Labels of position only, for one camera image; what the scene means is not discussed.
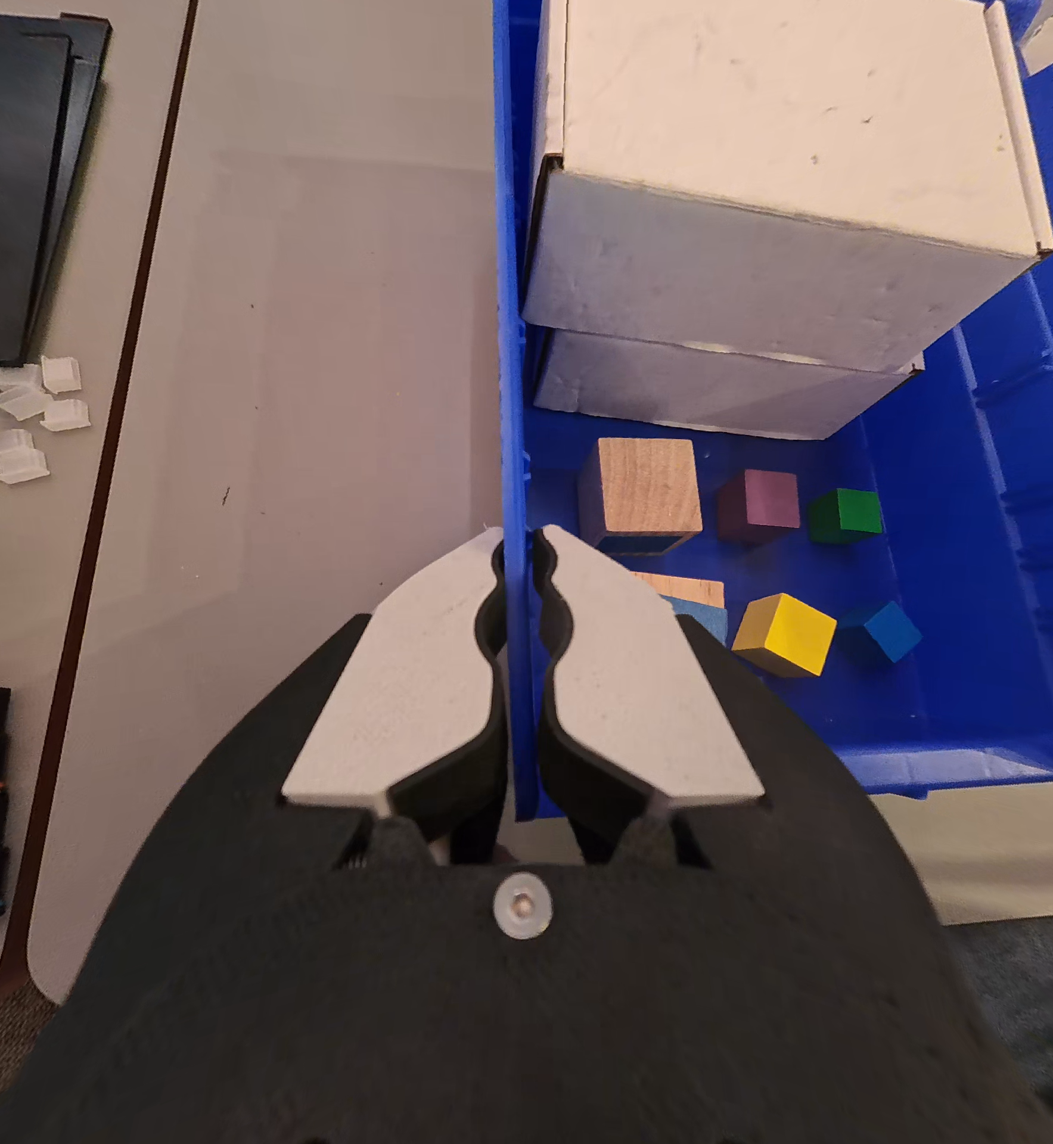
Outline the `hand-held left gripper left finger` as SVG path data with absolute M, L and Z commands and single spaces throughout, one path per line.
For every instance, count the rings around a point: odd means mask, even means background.
M 405 818 L 430 844 L 493 845 L 509 777 L 506 642 L 504 531 L 491 527 L 375 609 L 282 799 Z

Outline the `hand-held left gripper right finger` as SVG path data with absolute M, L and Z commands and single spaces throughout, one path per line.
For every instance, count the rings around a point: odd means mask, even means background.
M 765 796 L 667 601 L 557 525 L 535 531 L 533 572 L 549 654 L 536 757 L 585 861 L 646 816 Z

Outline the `light blue wooden cube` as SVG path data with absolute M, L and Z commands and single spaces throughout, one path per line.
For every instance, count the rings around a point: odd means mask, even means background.
M 643 571 L 635 571 L 633 575 L 667 601 L 674 614 L 691 617 L 720 644 L 728 645 L 729 613 L 722 582 Z

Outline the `yellow wooden cube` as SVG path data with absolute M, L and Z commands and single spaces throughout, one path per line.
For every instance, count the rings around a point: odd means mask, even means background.
M 833 617 L 787 593 L 749 603 L 731 650 L 778 680 L 817 680 L 837 629 Z

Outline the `small blue wooden cube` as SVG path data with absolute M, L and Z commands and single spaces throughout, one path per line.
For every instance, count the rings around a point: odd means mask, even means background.
M 837 622 L 836 639 L 856 664 L 884 667 L 915 651 L 923 634 L 896 601 L 852 607 Z

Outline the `blue plastic bin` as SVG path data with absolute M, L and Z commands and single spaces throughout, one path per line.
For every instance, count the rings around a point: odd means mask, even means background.
M 1053 63 L 1024 92 L 1053 224 Z M 1053 781 L 1053 254 L 830 439 L 663 435 L 694 443 L 706 529 L 639 569 L 722 581 L 731 627 L 751 599 L 787 590 L 836 617 L 895 601 L 921 631 L 898 664 L 846 635 L 818 680 L 766 678 L 868 793 Z M 757 467 L 794 472 L 803 502 L 874 492 L 882 534 L 720 542 L 708 498 Z

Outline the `white cardboard box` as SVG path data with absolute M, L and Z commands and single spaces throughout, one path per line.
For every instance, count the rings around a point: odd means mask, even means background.
M 893 371 L 1053 253 L 1001 2 L 544 2 L 523 315 Z
M 535 405 L 559 412 L 782 440 L 822 440 L 923 372 L 565 329 L 543 336 Z

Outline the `large natural wooden cube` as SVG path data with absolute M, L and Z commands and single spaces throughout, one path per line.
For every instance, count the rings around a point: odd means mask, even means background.
M 605 555 L 663 555 L 704 530 L 688 439 L 597 438 L 576 495 L 579 537 Z

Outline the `purple wooden cube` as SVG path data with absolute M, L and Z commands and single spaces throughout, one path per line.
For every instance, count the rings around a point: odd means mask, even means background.
M 716 537 L 759 547 L 801 527 L 799 485 L 786 471 L 744 469 L 716 491 Z

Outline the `green wooden cube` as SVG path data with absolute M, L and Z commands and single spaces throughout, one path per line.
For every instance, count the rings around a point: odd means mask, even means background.
M 807 534 L 813 543 L 847 546 L 882 537 L 880 500 L 873 491 L 836 488 L 806 507 Z

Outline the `pile of translucent plastic caps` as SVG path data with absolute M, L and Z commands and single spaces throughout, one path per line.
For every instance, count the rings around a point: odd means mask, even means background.
M 82 381 L 73 356 L 0 365 L 0 483 L 14 486 L 48 477 L 41 438 L 92 427 Z

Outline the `black flat case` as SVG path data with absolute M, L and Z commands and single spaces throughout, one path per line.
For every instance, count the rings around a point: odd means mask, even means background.
M 110 41 L 109 21 L 0 14 L 0 364 L 47 297 Z

